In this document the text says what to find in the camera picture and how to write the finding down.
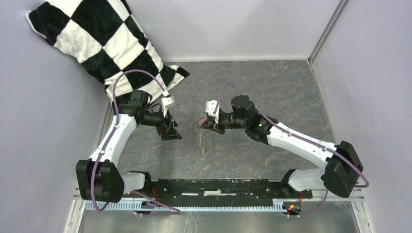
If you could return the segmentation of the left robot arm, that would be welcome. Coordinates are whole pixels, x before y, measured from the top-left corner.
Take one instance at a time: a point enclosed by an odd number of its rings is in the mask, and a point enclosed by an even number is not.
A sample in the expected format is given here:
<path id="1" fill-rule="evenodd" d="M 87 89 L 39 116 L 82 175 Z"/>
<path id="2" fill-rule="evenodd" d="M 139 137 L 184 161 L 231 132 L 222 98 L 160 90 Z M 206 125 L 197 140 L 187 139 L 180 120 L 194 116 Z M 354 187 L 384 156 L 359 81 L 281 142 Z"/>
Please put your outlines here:
<path id="1" fill-rule="evenodd" d="M 148 172 L 129 171 L 122 175 L 117 165 L 128 138 L 139 125 L 155 127 L 164 141 L 182 138 L 168 110 L 175 100 L 167 91 L 163 94 L 157 112 L 149 104 L 152 96 L 141 90 L 133 91 L 126 103 L 115 105 L 115 115 L 103 141 L 88 159 L 79 160 L 76 164 L 82 199 L 117 203 L 132 191 L 141 198 L 151 195 L 153 185 Z"/>

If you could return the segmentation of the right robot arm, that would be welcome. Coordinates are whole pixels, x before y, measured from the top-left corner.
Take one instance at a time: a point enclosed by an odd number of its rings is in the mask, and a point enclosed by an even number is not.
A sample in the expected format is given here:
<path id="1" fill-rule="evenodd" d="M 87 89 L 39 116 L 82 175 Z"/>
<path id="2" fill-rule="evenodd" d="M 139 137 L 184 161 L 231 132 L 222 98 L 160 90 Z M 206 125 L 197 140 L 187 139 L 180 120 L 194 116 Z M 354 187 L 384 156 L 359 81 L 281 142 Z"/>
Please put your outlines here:
<path id="1" fill-rule="evenodd" d="M 246 135 L 257 142 L 288 150 L 317 167 L 291 169 L 282 178 L 281 193 L 287 198 L 310 189 L 326 189 L 341 198 L 348 198 L 358 187 L 363 165 L 352 144 L 339 144 L 315 139 L 258 112 L 246 95 L 231 100 L 232 112 L 220 109 L 216 100 L 206 102 L 206 119 L 202 129 L 223 135 L 228 129 L 244 129 Z"/>

